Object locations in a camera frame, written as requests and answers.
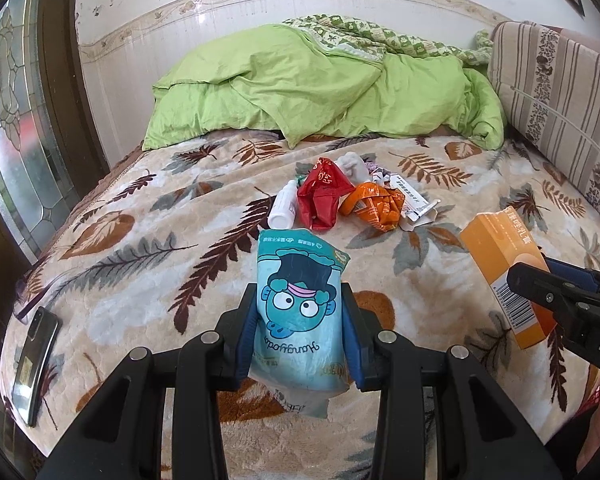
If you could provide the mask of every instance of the white plastic bottle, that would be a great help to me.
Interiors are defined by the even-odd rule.
[[[273,202],[267,219],[271,229],[291,229],[298,209],[298,187],[295,180],[290,180],[283,187]]]

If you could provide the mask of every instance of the barcode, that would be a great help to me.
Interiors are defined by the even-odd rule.
[[[531,308],[531,302],[511,291],[506,274],[504,282],[497,280],[492,288],[514,333],[522,332],[536,322],[536,314]]]

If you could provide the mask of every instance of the orange wrapper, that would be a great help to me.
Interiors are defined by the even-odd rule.
[[[376,229],[387,232],[398,225],[403,203],[404,195],[399,190],[363,182],[344,199],[339,211],[345,216],[355,212]]]

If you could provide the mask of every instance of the striped sofa cushion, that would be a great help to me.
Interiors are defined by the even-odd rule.
[[[493,36],[488,77],[507,119],[600,212],[600,54],[535,23]]]

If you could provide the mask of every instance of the cardboard box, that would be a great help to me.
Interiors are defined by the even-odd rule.
[[[477,214],[460,239],[491,286],[520,348],[545,339],[556,325],[551,311],[514,294],[507,285],[509,268],[518,262],[549,270],[516,210],[509,206]]]

